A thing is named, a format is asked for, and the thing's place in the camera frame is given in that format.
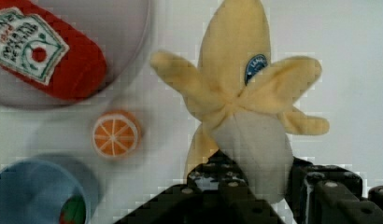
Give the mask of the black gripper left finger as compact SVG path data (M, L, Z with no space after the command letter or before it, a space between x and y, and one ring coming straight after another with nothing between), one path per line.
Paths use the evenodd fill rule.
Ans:
M174 185L114 224L285 224L256 198L235 161L218 151Z

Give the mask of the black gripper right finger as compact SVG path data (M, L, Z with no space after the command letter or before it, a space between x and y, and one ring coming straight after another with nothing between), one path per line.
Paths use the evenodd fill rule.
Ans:
M383 185L362 192L359 175L296 158L285 200L297 224L383 224Z

